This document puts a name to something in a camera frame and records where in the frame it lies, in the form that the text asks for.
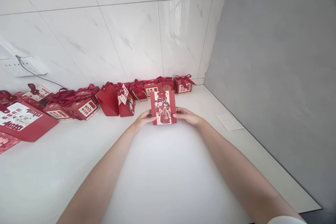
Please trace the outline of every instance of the white card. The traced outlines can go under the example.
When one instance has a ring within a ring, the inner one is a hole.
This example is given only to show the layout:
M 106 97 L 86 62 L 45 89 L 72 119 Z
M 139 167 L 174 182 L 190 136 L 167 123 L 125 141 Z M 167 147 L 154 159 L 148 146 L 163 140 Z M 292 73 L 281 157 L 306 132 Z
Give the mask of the white card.
M 239 130 L 244 128 L 237 119 L 231 115 L 231 113 L 227 112 L 225 114 L 216 115 L 217 119 L 220 121 L 221 124 L 223 124 L 224 128 L 227 131 L 232 130 Z

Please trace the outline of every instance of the electrical outlet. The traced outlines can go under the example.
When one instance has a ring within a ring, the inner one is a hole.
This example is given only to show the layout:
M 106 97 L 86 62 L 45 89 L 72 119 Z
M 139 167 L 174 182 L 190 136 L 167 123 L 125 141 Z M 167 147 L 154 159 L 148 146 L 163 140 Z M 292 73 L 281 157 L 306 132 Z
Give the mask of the electrical outlet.
M 21 62 L 25 68 L 33 72 L 35 75 L 44 75 L 47 73 L 47 69 L 32 57 L 21 58 Z M 0 66 L 15 77 L 33 76 L 33 74 L 23 69 L 18 59 L 0 60 Z

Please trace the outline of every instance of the cable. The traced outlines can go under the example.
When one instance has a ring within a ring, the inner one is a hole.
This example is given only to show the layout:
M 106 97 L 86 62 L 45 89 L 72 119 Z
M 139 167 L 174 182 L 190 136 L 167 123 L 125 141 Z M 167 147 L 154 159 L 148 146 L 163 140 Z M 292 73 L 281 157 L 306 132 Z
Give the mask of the cable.
M 65 88 L 65 87 L 63 87 L 62 85 L 60 85 L 60 84 L 58 84 L 58 83 L 56 83 L 56 82 L 53 82 L 53 81 L 51 81 L 51 80 L 44 79 L 44 78 L 42 78 L 42 77 L 40 77 L 40 76 L 34 74 L 33 72 L 29 71 L 27 68 L 25 68 L 25 67 L 23 66 L 22 61 L 21 61 L 21 57 L 20 57 L 19 55 L 15 55 L 15 57 L 18 59 L 20 65 L 23 67 L 23 69 L 26 70 L 27 72 L 31 73 L 32 75 L 36 76 L 37 78 L 40 78 L 40 79 L 45 80 L 45 81 L 49 81 L 49 82 L 54 83 L 54 84 L 56 84 L 56 85 L 58 85 L 58 86 L 60 86 L 60 87 L 62 87 L 62 88 Z

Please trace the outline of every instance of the gift box handle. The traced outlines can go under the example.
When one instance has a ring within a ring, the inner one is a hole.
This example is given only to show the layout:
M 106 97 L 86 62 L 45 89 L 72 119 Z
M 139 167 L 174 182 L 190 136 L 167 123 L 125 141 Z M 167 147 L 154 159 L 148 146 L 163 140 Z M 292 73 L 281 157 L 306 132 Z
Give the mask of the gift box handle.
M 141 102 L 145 102 L 145 101 L 147 101 L 147 99 L 148 99 L 148 96 L 147 96 L 147 94 L 145 93 L 145 91 L 143 91 L 142 90 L 142 92 L 145 94 L 145 96 L 146 96 L 146 100 L 140 100 L 138 97 L 137 97 L 137 95 L 134 93 L 134 91 L 132 91 L 133 92 L 133 94 L 134 94 L 134 97 L 136 98 L 136 99 L 138 99 L 139 101 L 141 101 Z

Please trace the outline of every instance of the red envelope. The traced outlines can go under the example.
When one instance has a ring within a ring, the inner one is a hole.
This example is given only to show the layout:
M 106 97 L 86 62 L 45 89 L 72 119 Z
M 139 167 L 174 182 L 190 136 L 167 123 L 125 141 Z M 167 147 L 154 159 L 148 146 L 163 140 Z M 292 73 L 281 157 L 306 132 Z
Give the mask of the red envelope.
M 150 100 L 152 116 L 156 117 L 153 125 L 177 123 L 177 119 L 172 116 L 176 113 L 174 90 L 152 92 Z
M 120 117 L 134 116 L 135 101 L 124 84 L 118 92 L 118 102 Z
M 110 82 L 106 82 L 96 96 L 100 107 L 106 116 L 119 115 L 117 91 Z
M 14 103 L 6 113 L 0 112 L 0 131 L 21 141 L 35 142 L 57 123 L 25 102 Z

